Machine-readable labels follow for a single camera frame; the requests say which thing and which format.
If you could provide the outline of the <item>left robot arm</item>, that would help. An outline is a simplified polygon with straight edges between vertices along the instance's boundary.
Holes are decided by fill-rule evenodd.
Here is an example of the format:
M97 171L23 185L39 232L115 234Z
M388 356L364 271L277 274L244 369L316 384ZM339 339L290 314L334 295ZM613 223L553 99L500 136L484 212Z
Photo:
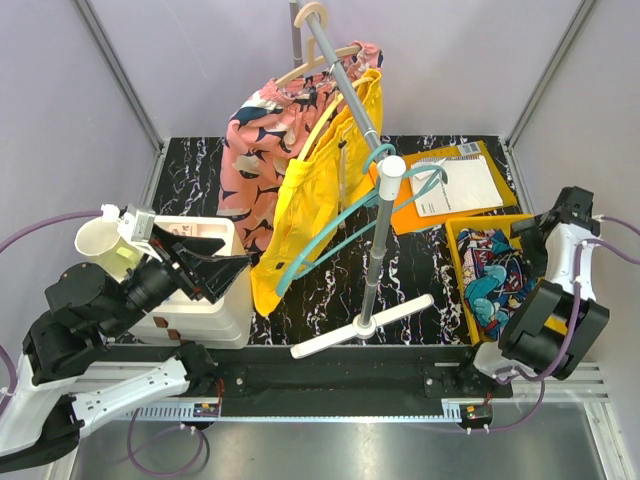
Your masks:
M43 466L122 414L175 395L203 396L217 386L207 349L193 341L159 366L92 393L73 386L118 337L176 291L216 302L249 266L222 255L222 239L181 236L158 226L141 240L148 258L117 281L96 263L78 263L48 287L49 305L30 327L16 373L1 400L1 470Z

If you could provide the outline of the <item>yellow plastic tray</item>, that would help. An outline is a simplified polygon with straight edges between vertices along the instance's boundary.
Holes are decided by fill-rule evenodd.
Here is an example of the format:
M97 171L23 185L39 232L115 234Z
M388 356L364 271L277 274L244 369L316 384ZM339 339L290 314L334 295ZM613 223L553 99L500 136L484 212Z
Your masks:
M445 223L448 246L452 256L458 291L460 293L460 298L463 306L463 313L466 318L466 324L469 330L471 343L473 345L480 342L490 342L496 340L489 339L484 333L479 330L471 315L471 312L464 303L462 297L463 280L461 259L456 247L457 236L464 228L470 228L474 230L500 229L505 233L511 244L514 247L520 249L520 242L517 239L510 238L510 227L512 223L529 217L530 216L527 214L458 217L451 219Z

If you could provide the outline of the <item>cream yellow mug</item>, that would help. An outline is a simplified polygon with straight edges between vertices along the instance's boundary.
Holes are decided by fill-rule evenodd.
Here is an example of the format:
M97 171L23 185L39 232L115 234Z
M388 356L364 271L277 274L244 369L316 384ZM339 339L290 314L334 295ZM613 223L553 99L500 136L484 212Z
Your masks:
M139 250L119 235L116 223L104 222L101 218L80 227L74 246L85 259L99 265L118 281L122 281L127 271L133 270L142 257Z

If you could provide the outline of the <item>pink patterned shorts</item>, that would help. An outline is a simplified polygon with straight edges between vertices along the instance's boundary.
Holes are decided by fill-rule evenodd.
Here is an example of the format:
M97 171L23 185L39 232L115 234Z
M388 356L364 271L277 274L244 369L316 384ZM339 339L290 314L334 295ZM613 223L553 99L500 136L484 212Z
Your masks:
M328 70L271 79L230 117L222 140L217 215L234 223L252 261L273 233L278 190L291 159L338 93Z

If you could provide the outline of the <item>yellow shorts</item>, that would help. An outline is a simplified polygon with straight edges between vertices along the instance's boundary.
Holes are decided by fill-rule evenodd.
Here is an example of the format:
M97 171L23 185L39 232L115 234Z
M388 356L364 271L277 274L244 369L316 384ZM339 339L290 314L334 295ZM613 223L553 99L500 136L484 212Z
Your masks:
M290 160L278 192L274 231L251 270L254 307L263 317L280 303L276 286L303 248L339 213L374 188L370 149L346 102L336 109L304 161Z

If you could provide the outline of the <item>comic print shorts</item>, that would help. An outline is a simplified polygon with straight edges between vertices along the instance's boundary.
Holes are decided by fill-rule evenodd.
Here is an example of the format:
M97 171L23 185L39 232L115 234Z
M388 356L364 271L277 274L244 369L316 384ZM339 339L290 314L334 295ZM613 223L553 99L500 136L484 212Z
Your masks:
M530 274L521 250L500 229L464 228L457 236L456 247L464 303L479 330L497 340L537 279Z

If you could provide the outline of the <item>white paper booklet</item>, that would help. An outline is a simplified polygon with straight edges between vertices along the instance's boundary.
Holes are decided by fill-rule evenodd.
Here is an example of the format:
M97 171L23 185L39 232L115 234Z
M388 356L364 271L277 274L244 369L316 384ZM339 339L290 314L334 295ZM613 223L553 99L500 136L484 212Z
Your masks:
M428 164L441 164L448 175L446 185L436 187L414 201L419 217L432 217L504 205L489 163L484 155L433 157L418 160L410 169ZM430 172L409 177L410 197L427 182Z

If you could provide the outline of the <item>silver clothes rack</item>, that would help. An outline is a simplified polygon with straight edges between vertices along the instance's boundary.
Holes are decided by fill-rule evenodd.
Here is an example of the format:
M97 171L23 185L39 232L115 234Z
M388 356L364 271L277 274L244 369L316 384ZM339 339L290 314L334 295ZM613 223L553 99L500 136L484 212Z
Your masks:
M281 282L278 284L278 290L282 292L293 279L297 278L299 276L297 271L306 260L308 254L326 235L337 228L341 221L348 218L362 206L371 204L377 207L376 220L357 232L358 235L362 235L369 228L375 229L369 253L369 267L365 276L361 312L346 326L292 346L290 353L294 359L299 360L355 338L369 339L377 329L431 307L433 305L433 297L429 294L424 294L390 309L382 310L378 313L373 312L381 267L386 253L386 238L391 225L394 202L399 194L401 182L407 173L406 165L404 160L395 154L392 146L383 144L380 141L377 130L374 128L355 88L348 79L339 59L339 54L330 45L324 32L328 19L324 6L317 2L304 3L302 1L299 1L297 5L298 13L293 21L293 26L298 28L302 23L308 25L316 46L319 47L325 62L329 65L330 75L334 77L342 93L343 100L349 107L361 135L370 149L370 155L365 162L363 171L368 171L369 165L373 160L377 162L378 170L376 188L345 209L336 220L328 224L314 237L283 274Z

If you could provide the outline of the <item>white foam box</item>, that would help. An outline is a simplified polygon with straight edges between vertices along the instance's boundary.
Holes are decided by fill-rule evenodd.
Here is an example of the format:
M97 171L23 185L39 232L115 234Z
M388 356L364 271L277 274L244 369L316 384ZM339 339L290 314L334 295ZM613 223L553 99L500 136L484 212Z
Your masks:
M228 219L159 215L155 224L178 235L220 238L225 241L222 255L244 252ZM190 300L178 290L129 332L147 344L176 346L194 341L212 349L241 349L248 343L253 315L250 273L244 270L216 303Z

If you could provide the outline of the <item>beige wooden hanger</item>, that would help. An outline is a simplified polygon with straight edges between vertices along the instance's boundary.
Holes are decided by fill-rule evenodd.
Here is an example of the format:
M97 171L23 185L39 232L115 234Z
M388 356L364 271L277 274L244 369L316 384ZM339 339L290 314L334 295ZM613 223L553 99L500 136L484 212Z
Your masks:
M321 65L331 65L334 60L357 54L359 45L345 46L327 54L330 43L325 30L329 23L327 7L318 1L289 2L294 68L275 81L284 88Z

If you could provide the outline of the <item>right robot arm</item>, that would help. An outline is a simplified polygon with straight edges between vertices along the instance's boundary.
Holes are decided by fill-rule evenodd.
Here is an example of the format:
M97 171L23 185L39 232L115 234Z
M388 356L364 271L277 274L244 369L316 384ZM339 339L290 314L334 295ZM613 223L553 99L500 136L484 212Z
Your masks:
M537 283L500 339L480 344L472 362L454 371L460 393L476 396L490 378L501 385L515 376L565 380L607 325L609 310L597 303L591 282L592 254L601 240L593 199L588 190L565 187L548 211L511 225L509 236L519 242Z

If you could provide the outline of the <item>orange envelope with label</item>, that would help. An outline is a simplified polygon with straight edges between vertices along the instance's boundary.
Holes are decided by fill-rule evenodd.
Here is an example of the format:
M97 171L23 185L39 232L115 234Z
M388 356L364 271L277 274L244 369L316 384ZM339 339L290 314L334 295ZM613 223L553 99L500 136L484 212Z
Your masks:
M409 176L402 180L391 219L398 235L517 204L483 141L414 153L403 160Z

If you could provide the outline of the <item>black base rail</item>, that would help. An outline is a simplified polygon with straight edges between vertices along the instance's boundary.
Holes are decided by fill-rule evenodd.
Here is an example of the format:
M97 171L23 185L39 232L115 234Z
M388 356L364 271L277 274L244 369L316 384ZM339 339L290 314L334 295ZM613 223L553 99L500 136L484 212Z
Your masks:
M314 405L342 400L358 409L397 401L407 409L423 398L512 397L509 386L459 373L472 352L468 346L339 346L296 360L286 347L250 346L210 355L225 386L223 401Z

